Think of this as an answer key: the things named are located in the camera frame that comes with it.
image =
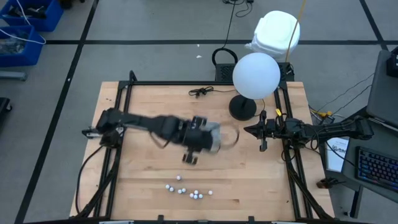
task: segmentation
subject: blue bin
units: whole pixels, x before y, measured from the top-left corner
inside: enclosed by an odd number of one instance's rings
[[[27,19],[37,31],[51,32],[55,30],[58,21],[63,14],[63,9],[61,8],[58,0],[19,0],[19,2],[22,7],[29,4],[47,6],[47,10],[45,12],[45,15],[47,16],[46,19],[31,17],[28,17]],[[8,0],[6,5],[0,11],[0,19],[4,19],[10,26],[27,25],[25,18],[23,17],[4,16],[7,15],[11,6],[19,8],[16,0]]]
[[[17,27],[0,27],[4,32],[8,34],[17,33],[17,30],[26,32],[29,34],[29,40],[35,40],[43,42],[41,36],[35,31],[33,26],[17,26]],[[0,39],[9,38],[6,34],[0,32]],[[42,51],[42,44],[33,42],[26,42],[24,51],[19,54],[1,54],[0,55],[0,67],[13,67],[13,66],[24,66],[24,65],[35,65]]]

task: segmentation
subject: white plastic container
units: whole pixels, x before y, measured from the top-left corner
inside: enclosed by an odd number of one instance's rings
[[[294,16],[286,12],[268,12],[260,19],[253,40],[250,44],[246,44],[246,47],[254,52],[270,55],[277,62],[284,62],[296,21]],[[299,38],[300,24],[297,24],[289,54],[296,48]]]

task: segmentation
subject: wooden table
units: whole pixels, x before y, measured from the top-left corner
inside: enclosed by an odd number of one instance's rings
[[[114,106],[117,82],[104,82],[101,86],[93,119],[96,124],[103,110]],[[216,155],[201,153],[198,164],[190,166],[181,162],[184,148],[170,144],[159,149],[143,131],[128,129],[116,185],[112,219],[156,220],[164,215],[166,220],[294,220],[286,166],[280,158],[282,141],[268,139],[268,149],[259,152],[260,140],[243,130],[256,124],[258,117],[249,121],[236,121],[228,111],[235,91],[211,92],[196,99],[188,91],[203,86],[144,86],[132,88],[129,112],[146,116],[173,114],[191,119],[194,115],[206,116],[208,121],[233,122],[240,128],[237,145]],[[312,123],[303,83],[288,83],[290,103],[295,118]],[[217,90],[231,90],[233,86],[215,86]],[[274,96],[264,99],[268,118],[275,118]],[[257,112],[263,108],[257,101]],[[88,140],[87,158],[99,146],[99,139]],[[105,150],[95,155],[86,165],[79,194],[80,208],[90,200],[97,189]],[[318,189],[316,182],[324,178],[320,156],[302,149],[302,161],[309,191],[325,211],[334,217],[329,191]],[[185,187],[187,192],[197,189],[205,195],[201,200],[191,199],[165,189],[170,184],[175,189]],[[297,188],[301,214],[305,216],[302,194]],[[108,193],[105,193],[102,214]],[[75,215],[72,206],[71,215]]]

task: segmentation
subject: white globe lamp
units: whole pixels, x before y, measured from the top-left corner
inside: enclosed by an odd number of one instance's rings
[[[271,95],[278,87],[278,63],[264,53],[251,53],[235,65],[233,83],[240,95],[229,103],[231,116],[240,121],[251,119],[257,110],[254,100]]]

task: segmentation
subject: paper sheet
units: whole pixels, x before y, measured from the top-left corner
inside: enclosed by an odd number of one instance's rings
[[[332,138],[328,140],[328,144],[337,154],[345,158],[348,147],[348,140],[342,138]],[[341,172],[344,160],[338,157],[328,145],[326,145],[326,169],[335,172]]]

